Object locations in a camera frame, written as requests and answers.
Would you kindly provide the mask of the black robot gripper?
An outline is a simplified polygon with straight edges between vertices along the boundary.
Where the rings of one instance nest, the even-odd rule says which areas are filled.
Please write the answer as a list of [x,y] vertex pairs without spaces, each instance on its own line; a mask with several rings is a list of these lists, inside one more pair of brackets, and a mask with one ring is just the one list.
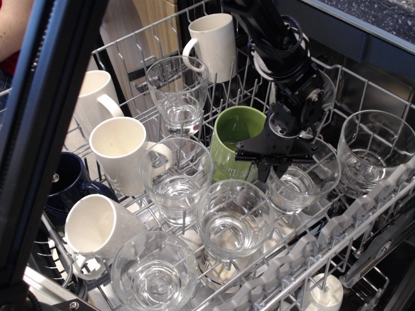
[[236,143],[235,159],[255,161],[257,179],[265,183],[272,168],[281,178],[294,162],[309,162],[316,154],[314,139],[302,139],[303,124],[288,107],[277,103],[268,112],[264,128],[259,135]]

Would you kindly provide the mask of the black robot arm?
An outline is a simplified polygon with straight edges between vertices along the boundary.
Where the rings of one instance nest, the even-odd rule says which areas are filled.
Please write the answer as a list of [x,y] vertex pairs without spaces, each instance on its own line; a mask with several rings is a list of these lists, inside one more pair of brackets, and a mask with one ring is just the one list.
[[272,1],[220,4],[247,33],[255,70],[278,90],[262,132],[238,141],[235,151],[236,160],[255,163],[258,180],[265,182],[271,171],[281,177],[291,164],[310,163],[316,153],[316,124],[325,115],[324,81],[301,27],[280,15]]

